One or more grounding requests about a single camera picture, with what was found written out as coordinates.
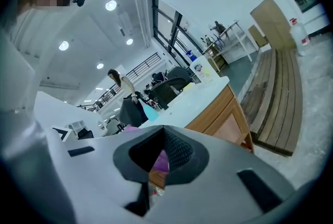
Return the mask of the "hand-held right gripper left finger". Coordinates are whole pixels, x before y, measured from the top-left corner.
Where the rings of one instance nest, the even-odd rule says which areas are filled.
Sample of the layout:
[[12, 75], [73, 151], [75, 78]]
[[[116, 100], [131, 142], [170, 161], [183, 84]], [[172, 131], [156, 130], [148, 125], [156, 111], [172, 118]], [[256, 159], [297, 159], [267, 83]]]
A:
[[149, 207], [149, 172], [163, 127], [63, 144], [64, 185], [74, 207]]

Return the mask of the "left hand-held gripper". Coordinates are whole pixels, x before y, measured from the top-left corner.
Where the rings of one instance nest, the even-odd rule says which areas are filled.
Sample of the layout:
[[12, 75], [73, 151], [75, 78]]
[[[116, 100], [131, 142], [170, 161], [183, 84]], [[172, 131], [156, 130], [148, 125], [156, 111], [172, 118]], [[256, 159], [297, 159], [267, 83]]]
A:
[[65, 142], [73, 133], [72, 129], [63, 128], [63, 127], [52, 126], [52, 129], [58, 132], [62, 142]]

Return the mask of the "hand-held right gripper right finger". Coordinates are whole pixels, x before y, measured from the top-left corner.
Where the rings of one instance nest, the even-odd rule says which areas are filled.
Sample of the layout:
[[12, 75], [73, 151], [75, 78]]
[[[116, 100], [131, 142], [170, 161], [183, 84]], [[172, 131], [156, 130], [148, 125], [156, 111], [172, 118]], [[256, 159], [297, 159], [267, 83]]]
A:
[[152, 223], [242, 223], [287, 200], [295, 189], [276, 169], [242, 147], [199, 132], [165, 126], [193, 147], [165, 179], [146, 213]]

